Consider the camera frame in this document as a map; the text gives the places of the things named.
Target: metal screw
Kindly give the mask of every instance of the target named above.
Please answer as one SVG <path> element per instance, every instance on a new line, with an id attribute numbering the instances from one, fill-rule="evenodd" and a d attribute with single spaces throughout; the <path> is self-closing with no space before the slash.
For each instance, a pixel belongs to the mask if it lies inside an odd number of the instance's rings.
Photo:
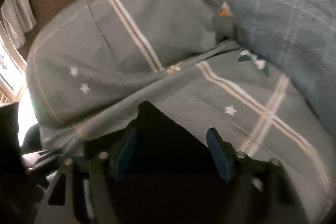
<path id="1" fill-rule="evenodd" d="M 278 160 L 276 158 L 272 158 L 271 163 L 273 163 L 274 165 L 280 165 L 281 164 L 280 160 Z"/>
<path id="2" fill-rule="evenodd" d="M 98 157 L 101 159 L 101 160 L 104 160 L 104 159 L 107 159 L 107 157 L 109 156 L 109 154 L 105 151 L 103 152 L 100 152 Z"/>
<path id="3" fill-rule="evenodd" d="M 243 159 L 243 158 L 246 157 L 246 154 L 245 154 L 243 151 L 238 151 L 238 152 L 236 153 L 236 156 L 237 156 L 238 158 L 240 158 L 240 159 Z"/>
<path id="4" fill-rule="evenodd" d="M 64 161 L 64 164 L 65 165 L 70 165 L 70 164 L 72 164 L 73 163 L 73 160 L 72 159 L 66 159 L 65 161 Z"/>

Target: gray fabric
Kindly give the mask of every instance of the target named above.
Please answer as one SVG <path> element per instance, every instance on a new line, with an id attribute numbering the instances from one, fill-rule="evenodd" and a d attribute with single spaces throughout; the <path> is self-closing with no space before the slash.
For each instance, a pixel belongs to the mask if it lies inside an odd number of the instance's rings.
<path id="1" fill-rule="evenodd" d="M 335 198 L 331 137 L 288 77 L 239 62 L 226 0 L 79 0 L 39 34 L 27 81 L 43 148 L 81 155 L 150 101 L 201 142 L 216 127 L 255 159 L 279 158 L 309 220 Z"/>
<path id="2" fill-rule="evenodd" d="M 280 67 L 336 137 L 336 0 L 230 0 L 238 42 Z"/>
<path id="3" fill-rule="evenodd" d="M 29 0 L 5 0 L 1 16 L 12 44 L 21 47 L 26 42 L 25 33 L 36 25 Z"/>

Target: white star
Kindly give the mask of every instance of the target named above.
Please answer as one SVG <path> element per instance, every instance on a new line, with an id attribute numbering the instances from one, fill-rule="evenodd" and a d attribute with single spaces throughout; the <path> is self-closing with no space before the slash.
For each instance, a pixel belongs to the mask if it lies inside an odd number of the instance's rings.
<path id="1" fill-rule="evenodd" d="M 82 87 L 80 88 L 81 91 L 83 91 L 85 94 L 87 94 L 87 92 L 90 90 L 87 86 L 87 84 L 82 84 Z"/>
<path id="2" fill-rule="evenodd" d="M 78 72 L 77 72 L 77 67 L 71 67 L 70 68 L 70 74 L 74 77 L 74 78 L 76 78 L 76 76 L 78 75 Z"/>
<path id="3" fill-rule="evenodd" d="M 230 114 L 231 116 L 234 116 L 235 113 L 238 111 L 238 110 L 235 110 L 233 106 L 225 106 L 224 108 L 225 108 L 225 113 Z"/>

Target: gray cloth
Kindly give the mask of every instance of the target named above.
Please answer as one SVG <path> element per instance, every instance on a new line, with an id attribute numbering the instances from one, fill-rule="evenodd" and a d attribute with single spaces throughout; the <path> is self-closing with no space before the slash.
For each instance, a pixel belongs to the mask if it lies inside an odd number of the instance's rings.
<path id="1" fill-rule="evenodd" d="M 230 0 L 238 42 L 281 68 L 336 138 L 336 0 Z"/>
<path id="2" fill-rule="evenodd" d="M 13 46 L 21 47 L 26 42 L 25 33 L 36 25 L 29 0 L 5 0 L 1 16 Z"/>
<path id="3" fill-rule="evenodd" d="M 285 74 L 241 61 L 226 0 L 79 0 L 36 38 L 27 81 L 43 148 L 125 128 L 150 101 L 201 142 L 285 165 L 311 222 L 335 198 L 331 137 Z"/>

